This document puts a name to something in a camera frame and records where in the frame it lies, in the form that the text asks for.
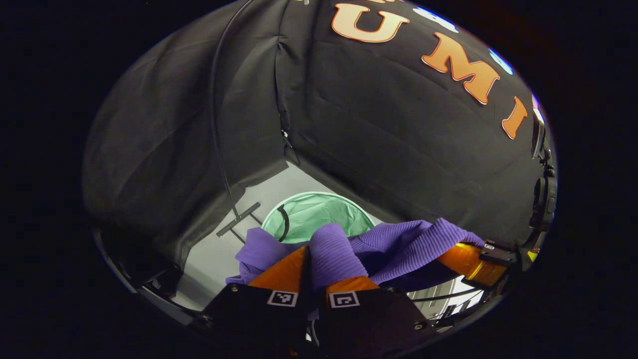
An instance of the black fabric tent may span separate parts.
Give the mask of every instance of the black fabric tent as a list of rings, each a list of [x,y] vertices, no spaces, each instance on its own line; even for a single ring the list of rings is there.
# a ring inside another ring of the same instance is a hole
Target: black fabric tent
[[[234,199],[288,159],[386,222],[444,217],[482,238],[527,240],[543,167],[531,158],[532,93],[521,76],[503,71],[471,34],[407,2],[352,2],[371,10],[361,30],[380,27],[379,11],[410,22],[391,41],[346,38],[331,28],[336,3],[254,0],[229,26],[215,76],[219,39],[243,3],[144,54],[93,124],[83,168],[89,212],[183,268],[189,249],[231,210],[218,158]],[[435,32],[499,73],[487,104],[423,63],[439,43]],[[501,121],[514,96],[528,117],[511,139]]]

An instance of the purple towel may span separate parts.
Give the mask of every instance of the purple towel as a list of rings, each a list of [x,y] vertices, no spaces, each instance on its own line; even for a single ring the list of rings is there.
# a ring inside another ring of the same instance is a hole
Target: purple towel
[[[376,284],[406,275],[409,280],[395,281],[404,286],[398,289],[414,291],[438,284],[422,270],[459,242],[485,245],[476,234],[443,218],[434,224],[424,220],[379,224],[349,238],[339,225],[327,224],[319,228],[309,242],[294,244],[280,243],[263,229],[254,228],[248,231],[246,245],[235,257],[240,262],[239,276],[227,278],[226,283],[250,283],[288,254],[308,245],[315,290],[361,275],[369,275]],[[419,269],[420,275],[407,275]],[[441,282],[448,277],[440,277]]]

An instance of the dark background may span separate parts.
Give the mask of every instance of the dark background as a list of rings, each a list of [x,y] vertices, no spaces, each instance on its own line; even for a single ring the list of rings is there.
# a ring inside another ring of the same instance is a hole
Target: dark background
[[[635,231],[625,227],[638,224],[629,176],[635,90],[620,83],[634,62],[630,3],[419,3],[523,75],[547,109],[560,166],[556,221],[525,285],[431,355],[629,357],[635,296],[632,282],[618,279],[638,263],[627,242]],[[92,118],[117,78],[162,38],[221,5],[15,1],[0,11],[10,225],[1,357],[215,357],[107,270],[90,239],[79,174]]]

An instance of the letter m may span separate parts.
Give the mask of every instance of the letter m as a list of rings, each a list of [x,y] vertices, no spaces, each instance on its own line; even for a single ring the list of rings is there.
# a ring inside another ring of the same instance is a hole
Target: letter m
[[[485,61],[469,62],[463,46],[451,37],[441,33],[434,34],[439,38],[439,44],[430,56],[423,56],[421,60],[437,71],[446,73],[448,68],[445,63],[450,59],[452,78],[459,81],[472,76],[471,80],[463,83],[463,87],[480,103],[487,104],[489,90],[501,78],[498,73]]]

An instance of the white floor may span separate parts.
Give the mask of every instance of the white floor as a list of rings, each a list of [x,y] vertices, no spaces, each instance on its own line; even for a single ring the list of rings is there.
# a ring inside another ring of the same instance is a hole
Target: white floor
[[[281,201],[302,192],[329,192],[329,188],[301,171],[294,164],[288,163],[288,168],[273,176],[263,183],[246,188],[246,193],[237,202],[237,211],[242,213],[254,203],[259,202],[260,207],[253,212],[254,216],[263,221],[268,213]],[[243,243],[230,231],[222,237],[216,233],[234,219],[234,214],[229,212],[215,230],[199,241],[192,249],[186,260],[184,276],[177,285],[177,294],[173,301],[187,308],[202,310],[210,301],[226,286],[225,279],[239,274],[239,263],[235,255],[243,246]],[[372,217],[375,224],[379,224],[377,218]],[[234,227],[234,231],[246,239],[248,229],[260,227],[253,218],[245,218]],[[460,278],[423,291],[408,293],[411,298],[429,298],[449,293],[464,291],[464,284]],[[438,300],[434,303],[421,302],[417,306],[426,317],[441,314],[447,305],[462,303],[468,298],[465,296]]]

